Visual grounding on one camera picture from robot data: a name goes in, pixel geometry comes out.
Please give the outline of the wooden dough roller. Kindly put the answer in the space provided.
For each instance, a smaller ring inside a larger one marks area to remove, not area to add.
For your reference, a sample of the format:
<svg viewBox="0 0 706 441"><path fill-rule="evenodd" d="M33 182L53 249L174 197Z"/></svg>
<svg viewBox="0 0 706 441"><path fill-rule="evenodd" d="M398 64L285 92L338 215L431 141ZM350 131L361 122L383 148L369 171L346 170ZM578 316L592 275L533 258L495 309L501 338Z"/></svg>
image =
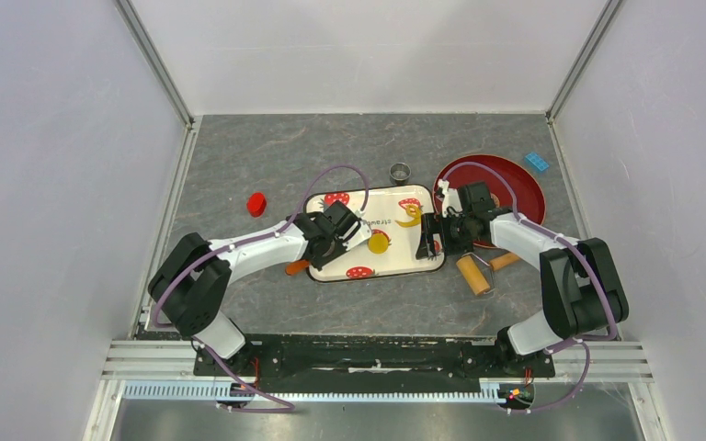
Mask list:
<svg viewBox="0 0 706 441"><path fill-rule="evenodd" d="M505 253L489 261L476 254L465 254L456 261L456 267L472 293L482 296L495 289L495 273L519 261L513 253Z"/></svg>

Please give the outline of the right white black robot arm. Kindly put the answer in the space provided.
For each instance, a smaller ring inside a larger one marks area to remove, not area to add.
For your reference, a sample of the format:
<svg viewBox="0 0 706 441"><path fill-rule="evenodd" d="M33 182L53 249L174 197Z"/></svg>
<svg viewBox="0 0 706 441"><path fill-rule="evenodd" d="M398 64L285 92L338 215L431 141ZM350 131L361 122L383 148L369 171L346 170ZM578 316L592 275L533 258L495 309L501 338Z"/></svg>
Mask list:
<svg viewBox="0 0 706 441"><path fill-rule="evenodd" d="M468 254L477 242L506 250L540 273L541 310L504 328L494 361L507 375L526 368L531 356L557 352L585 339L614 338L629 307L607 244L552 232L518 213L498 207L484 182L459 188L439 180L441 209L421 217L416 259Z"/></svg>

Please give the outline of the white strawberry print tray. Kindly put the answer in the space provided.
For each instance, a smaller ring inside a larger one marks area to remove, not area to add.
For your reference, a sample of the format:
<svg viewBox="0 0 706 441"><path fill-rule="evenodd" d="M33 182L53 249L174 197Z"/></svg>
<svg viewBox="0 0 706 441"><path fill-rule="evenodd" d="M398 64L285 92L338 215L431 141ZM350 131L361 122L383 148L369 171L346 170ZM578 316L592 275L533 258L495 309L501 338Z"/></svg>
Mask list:
<svg viewBox="0 0 706 441"><path fill-rule="evenodd" d="M432 272L445 263L442 253L434 259L416 259L419 244L420 225L403 228L396 221L407 221L403 206L416 204L422 215L433 213L431 193L420 185L403 187L381 187L370 191L349 190L318 193L310 196L305 203L306 212L320 211L333 202L342 202L352 210L365 205L363 220L369 225L371 234L385 232L391 244L384 254L373 254L368 249L368 241L318 271L306 269L308 276L321 283L361 280L374 277L394 277L414 273Z"/></svg>

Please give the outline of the orange handled metal scraper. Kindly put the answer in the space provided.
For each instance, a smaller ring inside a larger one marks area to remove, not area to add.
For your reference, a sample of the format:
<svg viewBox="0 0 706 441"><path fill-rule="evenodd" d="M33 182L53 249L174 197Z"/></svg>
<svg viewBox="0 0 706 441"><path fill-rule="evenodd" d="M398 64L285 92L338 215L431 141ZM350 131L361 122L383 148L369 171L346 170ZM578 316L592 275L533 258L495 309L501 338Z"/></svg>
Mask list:
<svg viewBox="0 0 706 441"><path fill-rule="evenodd" d="M303 255L285 267L285 274L295 276L310 267L320 271L359 244L344 243L341 239L313 239Z"/></svg>

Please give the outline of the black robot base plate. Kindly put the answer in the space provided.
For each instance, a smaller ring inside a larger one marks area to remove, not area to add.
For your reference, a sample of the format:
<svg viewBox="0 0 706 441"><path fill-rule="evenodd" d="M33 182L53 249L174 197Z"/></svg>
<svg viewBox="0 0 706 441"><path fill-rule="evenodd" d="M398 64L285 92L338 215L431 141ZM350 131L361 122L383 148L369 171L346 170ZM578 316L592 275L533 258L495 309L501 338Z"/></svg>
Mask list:
<svg viewBox="0 0 706 441"><path fill-rule="evenodd" d="M482 379L551 379L552 358L492 337L248 334L226 361L268 393L474 392Z"/></svg>

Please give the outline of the yellow dough piece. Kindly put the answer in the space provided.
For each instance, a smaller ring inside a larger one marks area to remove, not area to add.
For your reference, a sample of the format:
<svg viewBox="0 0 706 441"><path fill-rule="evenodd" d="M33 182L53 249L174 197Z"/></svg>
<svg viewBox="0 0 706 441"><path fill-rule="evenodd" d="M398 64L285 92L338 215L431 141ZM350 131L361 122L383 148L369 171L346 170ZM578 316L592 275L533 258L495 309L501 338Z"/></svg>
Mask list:
<svg viewBox="0 0 706 441"><path fill-rule="evenodd" d="M373 232L368 240L368 249L373 254L384 254L390 247L389 236L382 231Z"/></svg>

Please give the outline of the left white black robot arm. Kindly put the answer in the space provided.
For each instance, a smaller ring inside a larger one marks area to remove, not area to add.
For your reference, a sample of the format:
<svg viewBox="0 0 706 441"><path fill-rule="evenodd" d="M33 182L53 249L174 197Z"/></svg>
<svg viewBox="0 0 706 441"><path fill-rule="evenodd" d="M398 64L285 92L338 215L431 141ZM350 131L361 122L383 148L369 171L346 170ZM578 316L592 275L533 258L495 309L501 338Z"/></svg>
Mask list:
<svg viewBox="0 0 706 441"><path fill-rule="evenodd" d="M177 242L147 291L170 326L211 349L227 373L240 375L249 369L252 352L244 333L222 312L226 289L272 266L305 261L321 270L370 237L361 213L341 202L235 238L205 240L192 232Z"/></svg>

